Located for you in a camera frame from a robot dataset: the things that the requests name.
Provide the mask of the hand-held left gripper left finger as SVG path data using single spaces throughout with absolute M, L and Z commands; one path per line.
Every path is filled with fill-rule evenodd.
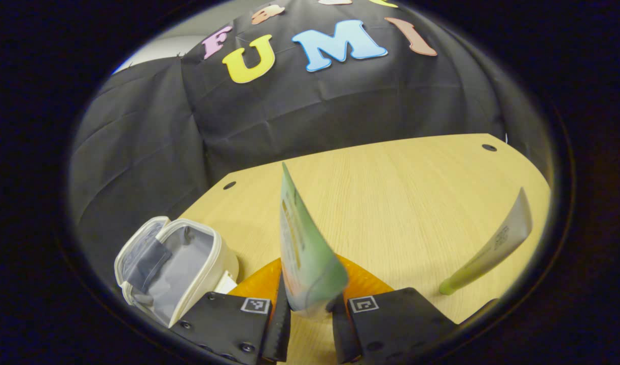
M 210 291 L 171 330 L 212 364 L 286 362 L 291 310 L 280 259 L 227 294 Z

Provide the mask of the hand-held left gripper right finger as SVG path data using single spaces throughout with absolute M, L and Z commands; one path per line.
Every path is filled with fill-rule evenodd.
M 349 278 L 332 311 L 339 364 L 425 363 L 456 331 L 416 289 L 393 289 L 353 261 L 339 262 Z

